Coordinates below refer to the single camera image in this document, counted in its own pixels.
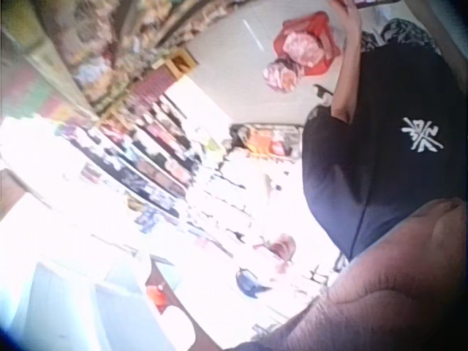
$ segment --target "hand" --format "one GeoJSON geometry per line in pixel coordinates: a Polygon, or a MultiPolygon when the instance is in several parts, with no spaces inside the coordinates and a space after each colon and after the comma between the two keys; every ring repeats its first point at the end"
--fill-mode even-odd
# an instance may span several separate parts
{"type": "Polygon", "coordinates": [[[354,0],[328,0],[335,10],[349,39],[361,40],[363,21],[354,0]]]}

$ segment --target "mobile phone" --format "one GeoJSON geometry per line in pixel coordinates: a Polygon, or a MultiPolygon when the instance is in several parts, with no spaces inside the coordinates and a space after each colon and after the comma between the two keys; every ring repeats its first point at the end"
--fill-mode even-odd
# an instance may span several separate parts
{"type": "Polygon", "coordinates": [[[354,0],[358,9],[377,5],[395,4],[396,2],[400,1],[401,0],[354,0]]]}

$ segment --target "white logo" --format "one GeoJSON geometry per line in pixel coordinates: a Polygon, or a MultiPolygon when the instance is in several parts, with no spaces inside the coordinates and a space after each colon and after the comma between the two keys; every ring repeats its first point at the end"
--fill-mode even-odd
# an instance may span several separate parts
{"type": "Polygon", "coordinates": [[[433,126],[431,127],[432,122],[425,122],[423,120],[415,120],[411,122],[408,118],[403,118],[408,124],[408,127],[401,128],[403,133],[409,133],[411,140],[414,142],[412,144],[411,149],[415,150],[418,148],[418,152],[423,152],[426,149],[432,152],[438,152],[439,150],[436,148],[444,148],[441,143],[438,143],[433,139],[439,131],[439,127],[433,126]]]}

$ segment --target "black t-shirt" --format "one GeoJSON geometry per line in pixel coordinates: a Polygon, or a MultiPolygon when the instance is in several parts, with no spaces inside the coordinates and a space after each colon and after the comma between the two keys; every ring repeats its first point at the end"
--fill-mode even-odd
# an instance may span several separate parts
{"type": "Polygon", "coordinates": [[[430,200],[466,199],[466,97],[442,57],[392,44],[364,53],[351,124],[318,107],[303,132],[303,186],[348,259],[430,200]]]}

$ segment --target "red item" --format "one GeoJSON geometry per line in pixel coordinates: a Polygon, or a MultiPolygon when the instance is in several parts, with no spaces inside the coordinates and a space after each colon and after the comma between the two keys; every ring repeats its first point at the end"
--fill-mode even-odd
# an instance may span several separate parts
{"type": "Polygon", "coordinates": [[[314,67],[304,67],[304,75],[323,75],[328,71],[333,60],[340,54],[339,48],[336,46],[331,29],[328,25],[328,15],[323,12],[316,12],[295,20],[287,20],[283,23],[283,28],[276,37],[273,48],[278,57],[286,57],[287,53],[283,50],[284,42],[289,33],[295,31],[297,33],[306,32],[318,38],[322,43],[325,57],[323,57],[314,67]]]}
{"type": "Polygon", "coordinates": [[[146,295],[154,302],[159,313],[162,314],[167,307],[167,298],[162,290],[153,285],[146,287],[146,295]]]}

